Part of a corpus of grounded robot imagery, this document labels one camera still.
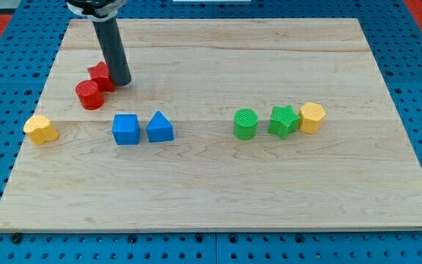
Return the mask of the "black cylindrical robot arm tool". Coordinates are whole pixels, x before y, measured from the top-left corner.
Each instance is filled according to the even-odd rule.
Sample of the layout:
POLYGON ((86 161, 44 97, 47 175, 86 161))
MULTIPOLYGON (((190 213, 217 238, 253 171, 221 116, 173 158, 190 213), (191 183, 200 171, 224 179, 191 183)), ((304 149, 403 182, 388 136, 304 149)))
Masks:
POLYGON ((116 18, 94 22, 93 26, 113 84, 117 87, 127 86, 133 78, 116 18))

